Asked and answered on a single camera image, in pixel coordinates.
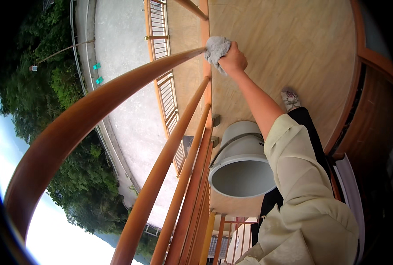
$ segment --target floral shoe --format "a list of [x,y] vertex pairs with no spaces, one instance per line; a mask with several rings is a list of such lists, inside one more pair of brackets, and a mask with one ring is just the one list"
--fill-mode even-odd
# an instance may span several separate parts
[[301,103],[299,102],[298,94],[290,87],[282,88],[283,103],[286,107],[286,110],[289,112],[293,108],[301,107]]

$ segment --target utility pole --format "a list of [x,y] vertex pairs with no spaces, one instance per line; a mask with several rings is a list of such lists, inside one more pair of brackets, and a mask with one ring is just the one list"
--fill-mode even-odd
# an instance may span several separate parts
[[42,63],[42,62],[48,60],[48,59],[51,58],[52,56],[55,56],[55,55],[57,55],[57,54],[59,54],[59,53],[65,51],[65,50],[68,50],[68,49],[73,48],[73,47],[75,47],[75,46],[79,46],[79,45],[81,45],[81,44],[85,44],[85,43],[89,43],[89,42],[94,42],[94,41],[95,41],[95,40],[89,40],[89,41],[87,41],[87,42],[82,42],[82,43],[78,43],[78,44],[75,44],[75,45],[71,45],[70,47],[67,47],[67,48],[62,49],[62,50],[60,50],[60,51],[57,51],[56,53],[54,53],[54,54],[52,54],[52,55],[46,57],[46,58],[43,59],[42,61],[38,62],[36,65],[30,66],[30,67],[29,67],[29,70],[30,70],[30,71],[37,71],[37,70],[38,70],[38,65],[39,65],[40,63]]

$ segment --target rolled-up sleeve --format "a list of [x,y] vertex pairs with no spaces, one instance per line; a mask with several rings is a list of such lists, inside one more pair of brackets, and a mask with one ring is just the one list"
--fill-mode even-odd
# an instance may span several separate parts
[[242,264],[255,259],[260,264],[311,264],[308,260],[352,264],[358,225],[348,206],[334,199],[307,129],[281,115],[267,136],[264,152],[284,202],[265,217],[259,241],[241,258]]

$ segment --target person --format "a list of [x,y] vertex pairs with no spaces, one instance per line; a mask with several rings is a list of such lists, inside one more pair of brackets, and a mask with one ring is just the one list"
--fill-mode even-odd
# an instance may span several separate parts
[[[264,200],[262,212],[268,213],[257,244],[236,264],[353,264],[358,225],[348,206],[333,197],[320,139],[297,93],[282,89],[285,114],[244,72],[248,63],[236,42],[218,62],[238,84],[263,134],[277,185]],[[269,209],[272,201],[277,203]]]

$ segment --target bucket handle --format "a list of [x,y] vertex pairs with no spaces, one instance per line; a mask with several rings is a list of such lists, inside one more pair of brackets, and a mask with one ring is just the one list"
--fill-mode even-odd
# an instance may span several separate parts
[[238,136],[235,136],[235,137],[231,138],[229,141],[227,141],[222,147],[220,147],[220,150],[217,152],[214,159],[211,161],[209,168],[211,168],[214,165],[214,162],[217,159],[217,157],[220,155],[221,151],[223,151],[228,145],[230,145],[232,142],[234,142],[240,138],[243,138],[243,137],[249,136],[249,135],[255,136],[264,142],[263,135],[259,134],[259,133],[245,133],[245,134],[240,134]]

